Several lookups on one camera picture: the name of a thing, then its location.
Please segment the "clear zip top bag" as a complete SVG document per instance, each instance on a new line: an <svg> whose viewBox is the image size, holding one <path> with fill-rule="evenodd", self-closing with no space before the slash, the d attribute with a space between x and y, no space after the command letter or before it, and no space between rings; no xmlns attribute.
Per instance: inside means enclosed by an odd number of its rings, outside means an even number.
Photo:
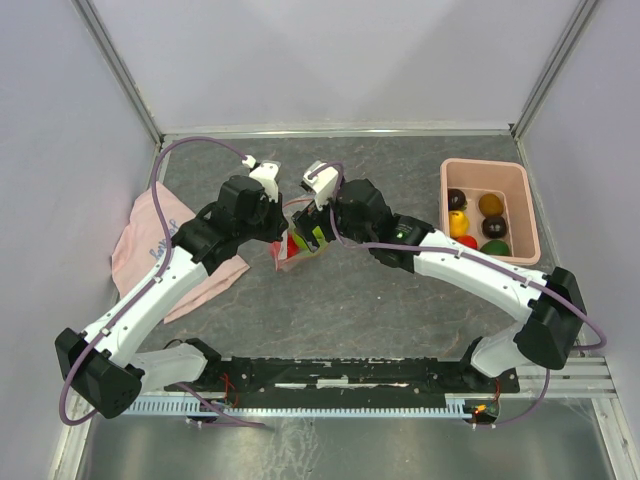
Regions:
<svg viewBox="0 0 640 480"><path fill-rule="evenodd" d="M274 260L277 272L286 272L302 262L317 258L328 247L328 242L319 228L313 230L319 248L312 251L304 239L296 232L293 215L303 210L311 202L310 197L298 197L283 204L283 213L288 222L288 229L282 237L269 246L269 254Z"/></svg>

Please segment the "green apple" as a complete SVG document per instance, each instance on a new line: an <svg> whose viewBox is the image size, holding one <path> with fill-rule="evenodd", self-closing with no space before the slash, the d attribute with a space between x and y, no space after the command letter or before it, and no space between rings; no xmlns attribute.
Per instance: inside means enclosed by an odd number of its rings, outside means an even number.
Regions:
<svg viewBox="0 0 640 480"><path fill-rule="evenodd" d="M297 230L293 230L291 233L291 238L296 245L302 251L316 253L321 249L324 249L328 242L324 236L324 233L319 227L316 227L312 230L313 241L306 241Z"/></svg>

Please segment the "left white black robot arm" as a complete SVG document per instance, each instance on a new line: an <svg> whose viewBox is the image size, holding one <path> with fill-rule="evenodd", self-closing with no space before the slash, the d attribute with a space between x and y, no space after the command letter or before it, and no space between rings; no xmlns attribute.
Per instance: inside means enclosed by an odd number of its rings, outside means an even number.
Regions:
<svg viewBox="0 0 640 480"><path fill-rule="evenodd" d="M162 260L109 312L77 333L64 329L54 346L63 389L74 390L106 419L126 411L146 389L191 382L209 390L221 378L210 348L185 343L176 351L139 355L151 330L188 292L234 257L240 245L272 243L288 227L274 179L235 175L216 201L184 222Z"/></svg>

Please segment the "red apple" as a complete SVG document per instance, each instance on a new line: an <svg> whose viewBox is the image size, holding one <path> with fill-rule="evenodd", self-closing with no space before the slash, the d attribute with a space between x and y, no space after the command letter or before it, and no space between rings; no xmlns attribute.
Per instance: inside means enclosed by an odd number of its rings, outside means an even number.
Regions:
<svg viewBox="0 0 640 480"><path fill-rule="evenodd" d="M287 235L287 240L283 243L283 245L285 247L285 253L284 253L285 259L289 259L296 256L300 251L300 248L296 244L292 234Z"/></svg>

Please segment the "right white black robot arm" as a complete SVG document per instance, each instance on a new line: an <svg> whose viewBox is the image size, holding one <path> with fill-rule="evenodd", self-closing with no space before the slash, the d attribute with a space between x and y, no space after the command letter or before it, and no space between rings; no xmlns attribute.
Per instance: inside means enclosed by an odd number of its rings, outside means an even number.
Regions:
<svg viewBox="0 0 640 480"><path fill-rule="evenodd" d="M323 180L307 174L301 185L314 199L293 221L311 248L319 245L313 231L320 229L327 241L341 239L367 249L387 267L452 284L514 319L501 332L472 342L458 368L467 389L481 391L495 377L527 363L564 368L585 312L571 272L520 268L466 247L427 222L393 213L367 179Z"/></svg>

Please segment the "pink plastic bin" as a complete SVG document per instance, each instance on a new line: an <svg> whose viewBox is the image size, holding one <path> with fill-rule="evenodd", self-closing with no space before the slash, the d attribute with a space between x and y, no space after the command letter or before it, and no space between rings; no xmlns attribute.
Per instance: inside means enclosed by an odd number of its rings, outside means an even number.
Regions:
<svg viewBox="0 0 640 480"><path fill-rule="evenodd" d="M514 265L531 266L541 256L533 200L525 169L516 164L500 161L449 158L440 167L440 229L449 234L447 190L462 190L467 198L463 211L470 221L466 235L473 236L478 248L492 239L481 231L485 216L478 209L478 200L487 193L496 194L504 203L503 216L508 223L505 241L511 255L496 258Z"/></svg>

